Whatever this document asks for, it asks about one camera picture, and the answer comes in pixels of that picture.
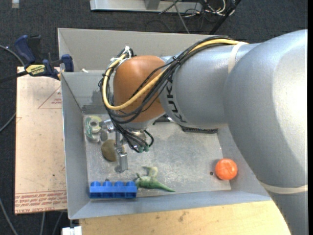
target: brown object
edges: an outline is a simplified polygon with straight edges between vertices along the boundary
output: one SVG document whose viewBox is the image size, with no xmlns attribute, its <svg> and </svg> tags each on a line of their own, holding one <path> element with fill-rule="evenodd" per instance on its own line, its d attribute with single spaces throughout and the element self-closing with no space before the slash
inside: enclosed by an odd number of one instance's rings
<svg viewBox="0 0 313 235">
<path fill-rule="evenodd" d="M 290 235 L 273 201 L 80 219 L 84 235 Z"/>
<path fill-rule="evenodd" d="M 136 56 L 121 64 L 114 76 L 114 105 L 118 106 L 128 101 L 149 74 L 164 64 L 164 61 L 157 56 Z M 161 71 L 161 69 L 156 71 L 147 83 L 160 74 Z M 123 112 L 129 113 L 140 106 L 149 91 L 150 90 L 139 97 L 133 104 L 123 109 Z M 151 98 L 143 110 L 145 110 L 157 96 L 158 95 L 156 94 Z M 133 120 L 133 122 L 145 122 L 162 115 L 163 113 L 164 109 L 160 100 L 157 99 L 148 110 L 142 112 L 135 120 Z"/>
<path fill-rule="evenodd" d="M 116 155 L 115 155 L 115 151 L 114 151 L 114 143 L 115 143 L 114 140 L 109 139 L 109 140 L 106 140 L 101 146 L 101 151 L 102 151 L 103 157 L 110 162 L 116 161 Z"/>
</svg>

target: yellow cable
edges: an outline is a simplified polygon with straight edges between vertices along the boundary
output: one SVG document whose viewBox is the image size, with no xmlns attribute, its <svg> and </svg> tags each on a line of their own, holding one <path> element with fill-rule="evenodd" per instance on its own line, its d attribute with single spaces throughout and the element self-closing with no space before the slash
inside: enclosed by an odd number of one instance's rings
<svg viewBox="0 0 313 235">
<path fill-rule="evenodd" d="M 194 47 L 189 53 L 197 50 L 198 48 L 201 48 L 203 46 L 207 46 L 207 45 L 211 45 L 211 44 L 228 44 L 228 45 L 236 45 L 240 43 L 239 41 L 234 41 L 234 40 L 228 40 L 228 39 L 214 39 L 214 40 L 208 40 L 202 44 L 199 44 L 198 46 Z M 125 109 L 127 106 L 131 105 L 132 103 L 134 103 L 136 100 L 138 100 L 139 97 L 141 97 L 147 90 L 149 90 L 153 85 L 155 85 L 157 83 L 157 81 L 159 80 L 159 78 L 163 75 L 163 73 L 167 70 L 167 68 L 165 68 L 158 76 L 156 76 L 154 79 L 152 79 L 145 87 L 143 87 L 139 92 L 137 92 L 130 100 L 128 100 L 127 102 L 118 105 L 118 106 L 113 106 L 110 105 L 107 99 L 107 93 L 106 93 L 106 86 L 108 83 L 108 75 L 110 73 L 110 70 L 112 69 L 111 67 L 113 67 L 113 65 L 109 66 L 109 69 L 106 72 L 106 75 L 104 77 L 103 80 L 103 85 L 102 85 L 102 96 L 103 96 L 103 101 L 106 105 L 107 108 L 109 108 L 110 110 L 122 110 Z"/>
</svg>

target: cable bundle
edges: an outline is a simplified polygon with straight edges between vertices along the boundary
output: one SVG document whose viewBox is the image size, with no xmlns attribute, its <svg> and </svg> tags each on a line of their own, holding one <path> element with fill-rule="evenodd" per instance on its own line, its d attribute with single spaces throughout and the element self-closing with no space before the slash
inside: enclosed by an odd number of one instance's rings
<svg viewBox="0 0 313 235">
<path fill-rule="evenodd" d="M 127 49 L 122 51 L 115 59 L 112 60 L 106 72 L 103 74 L 103 78 L 99 82 L 99 86 L 101 87 L 102 91 L 103 101 L 106 110 L 111 118 L 111 121 L 115 127 L 115 130 L 122 134 L 123 138 L 125 139 L 125 141 L 128 143 L 132 150 L 135 150 L 136 152 L 139 153 L 142 152 L 142 149 L 138 149 L 137 147 L 135 147 L 131 141 L 134 141 L 135 143 L 138 144 L 139 147 L 143 147 L 145 150 L 148 149 L 148 147 L 150 147 L 154 141 L 152 135 L 149 132 L 144 130 L 144 132 L 151 138 L 151 141 L 148 144 L 142 138 L 136 136 L 131 131 L 123 128 L 122 125 L 132 122 L 140 115 L 140 113 L 149 109 L 150 106 L 154 103 L 154 101 L 158 98 L 160 93 L 162 93 L 162 91 L 167 85 L 167 82 L 172 79 L 175 71 L 182 64 L 184 64 L 190 57 L 209 47 L 217 45 L 235 45 L 238 43 L 239 42 L 234 41 L 228 37 L 221 36 L 208 37 L 198 41 L 197 43 L 193 44 L 188 49 L 183 51 L 177 57 L 173 57 L 173 60 L 171 62 L 153 70 L 145 79 L 145 81 L 143 81 L 142 84 L 137 88 L 137 90 L 134 92 L 134 94 L 127 102 L 118 106 L 114 106 L 109 86 L 110 77 L 114 73 L 115 69 L 123 61 L 125 61 L 125 59 L 131 58 L 132 56 L 132 51 L 129 51 Z M 149 79 L 153 76 L 153 74 L 155 74 L 155 72 L 160 69 L 163 69 L 162 72 L 155 78 L 153 78 L 150 82 L 148 82 Z M 128 113 L 123 112 L 123 109 L 133 104 L 136 100 L 138 100 L 140 96 L 142 96 L 145 93 L 147 94 L 139 107 Z"/>
</svg>

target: gray robot arm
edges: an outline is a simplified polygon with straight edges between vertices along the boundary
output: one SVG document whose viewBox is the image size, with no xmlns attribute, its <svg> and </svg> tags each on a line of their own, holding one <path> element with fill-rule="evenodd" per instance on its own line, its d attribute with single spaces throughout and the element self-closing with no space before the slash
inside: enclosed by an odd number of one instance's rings
<svg viewBox="0 0 313 235">
<path fill-rule="evenodd" d="M 295 235 L 308 234 L 307 35 L 205 49 L 176 69 L 158 96 L 181 126 L 229 126 Z M 155 119 L 123 126 L 144 130 Z"/>
</svg>

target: cable tie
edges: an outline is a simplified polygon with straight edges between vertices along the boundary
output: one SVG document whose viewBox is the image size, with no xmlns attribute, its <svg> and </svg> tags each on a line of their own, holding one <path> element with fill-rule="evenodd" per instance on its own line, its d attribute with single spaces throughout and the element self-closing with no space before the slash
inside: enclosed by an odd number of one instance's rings
<svg viewBox="0 0 313 235">
<path fill-rule="evenodd" d="M 130 47 L 129 47 L 129 46 L 125 46 L 124 51 L 123 51 L 122 54 L 124 54 L 124 53 L 126 53 L 126 52 L 129 52 L 129 50 L 130 50 Z"/>
<path fill-rule="evenodd" d="M 177 63 L 180 64 L 180 60 L 179 59 L 177 59 L 176 57 L 172 57 L 172 58 L 174 59 L 174 61 L 176 61 Z"/>
<path fill-rule="evenodd" d="M 108 75 L 106 75 L 105 73 L 103 73 L 102 76 L 103 76 L 103 77 L 106 76 L 107 78 L 110 78 L 110 77 L 109 77 Z"/>
<path fill-rule="evenodd" d="M 113 62 L 113 61 L 115 61 L 117 59 L 118 59 L 118 57 L 113 57 L 113 58 L 110 59 L 110 61 Z"/>
</svg>

